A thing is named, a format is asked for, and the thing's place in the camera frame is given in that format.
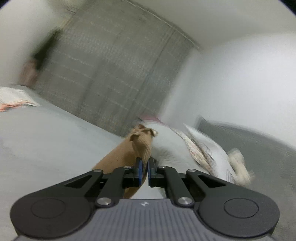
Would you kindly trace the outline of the tan knit sweater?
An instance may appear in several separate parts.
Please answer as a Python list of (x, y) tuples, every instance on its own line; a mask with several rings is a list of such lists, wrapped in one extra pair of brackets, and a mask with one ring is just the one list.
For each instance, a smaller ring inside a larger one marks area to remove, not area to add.
[(135, 126), (127, 137), (103, 157), (93, 168), (104, 173), (112, 173), (116, 168), (134, 166), (137, 158), (142, 159), (145, 169), (152, 153), (152, 139), (157, 131), (142, 124)]

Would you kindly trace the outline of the grey folded duvet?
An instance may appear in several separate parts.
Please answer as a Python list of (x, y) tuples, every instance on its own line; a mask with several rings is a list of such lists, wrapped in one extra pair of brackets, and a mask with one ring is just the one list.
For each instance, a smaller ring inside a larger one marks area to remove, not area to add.
[(208, 174), (191, 156), (184, 140), (172, 128), (155, 121), (142, 123), (152, 128), (158, 135), (153, 138), (151, 156), (158, 165), (173, 167), (179, 173), (186, 173), (188, 169), (196, 169)]

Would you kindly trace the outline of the white printed pillow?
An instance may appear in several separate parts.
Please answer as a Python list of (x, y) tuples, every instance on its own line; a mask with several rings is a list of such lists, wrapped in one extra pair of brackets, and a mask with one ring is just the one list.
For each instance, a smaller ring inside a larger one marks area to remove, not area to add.
[(212, 176), (224, 181), (235, 183), (235, 173), (228, 161), (228, 155), (214, 140), (199, 130), (184, 125), (188, 136), (196, 143), (196, 145), (205, 153), (209, 160), (212, 170)]

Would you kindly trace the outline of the cream plush toy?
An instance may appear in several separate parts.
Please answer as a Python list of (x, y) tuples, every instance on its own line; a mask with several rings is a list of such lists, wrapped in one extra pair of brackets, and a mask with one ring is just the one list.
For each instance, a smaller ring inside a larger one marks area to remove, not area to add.
[(235, 184), (243, 187), (249, 186), (254, 179), (254, 173), (247, 170), (240, 150), (232, 149), (228, 153), (228, 161), (234, 171)]

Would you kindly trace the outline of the grey quilted headboard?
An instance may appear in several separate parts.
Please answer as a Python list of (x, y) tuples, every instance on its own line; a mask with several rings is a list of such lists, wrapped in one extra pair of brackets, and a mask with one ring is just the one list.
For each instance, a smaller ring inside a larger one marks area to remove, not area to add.
[(265, 134), (199, 117), (195, 128), (224, 151), (238, 149), (248, 170), (255, 173), (251, 188), (272, 198), (280, 209), (273, 236), (295, 240), (295, 148)]

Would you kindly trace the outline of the grey star curtain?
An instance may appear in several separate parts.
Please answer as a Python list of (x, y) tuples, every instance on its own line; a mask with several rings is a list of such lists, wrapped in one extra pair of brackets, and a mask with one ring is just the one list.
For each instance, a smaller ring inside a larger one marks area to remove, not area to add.
[(86, 1), (56, 37), (36, 92), (108, 132), (126, 135), (160, 112), (194, 42), (129, 1)]

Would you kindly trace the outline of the open book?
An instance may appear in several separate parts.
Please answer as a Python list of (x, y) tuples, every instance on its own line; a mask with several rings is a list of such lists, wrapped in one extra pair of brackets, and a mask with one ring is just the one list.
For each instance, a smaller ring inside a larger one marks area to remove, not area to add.
[(1, 87), (1, 111), (25, 106), (40, 106), (27, 92), (20, 89)]

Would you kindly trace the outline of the pink hanging garment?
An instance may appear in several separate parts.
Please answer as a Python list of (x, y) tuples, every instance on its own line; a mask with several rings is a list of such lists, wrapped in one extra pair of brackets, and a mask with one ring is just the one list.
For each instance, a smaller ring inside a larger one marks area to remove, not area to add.
[(19, 85), (26, 86), (31, 88), (39, 74), (37, 69), (37, 61), (36, 60), (29, 60), (23, 67), (23, 70), (20, 75)]

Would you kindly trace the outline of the dark hanging garment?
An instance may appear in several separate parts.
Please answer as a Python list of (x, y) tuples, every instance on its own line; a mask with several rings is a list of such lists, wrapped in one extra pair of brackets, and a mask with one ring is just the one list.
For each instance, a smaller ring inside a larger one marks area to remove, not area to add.
[(35, 68), (37, 71), (42, 69), (50, 50), (56, 45), (58, 37), (61, 33), (61, 29), (51, 31), (32, 54), (32, 59), (35, 62)]

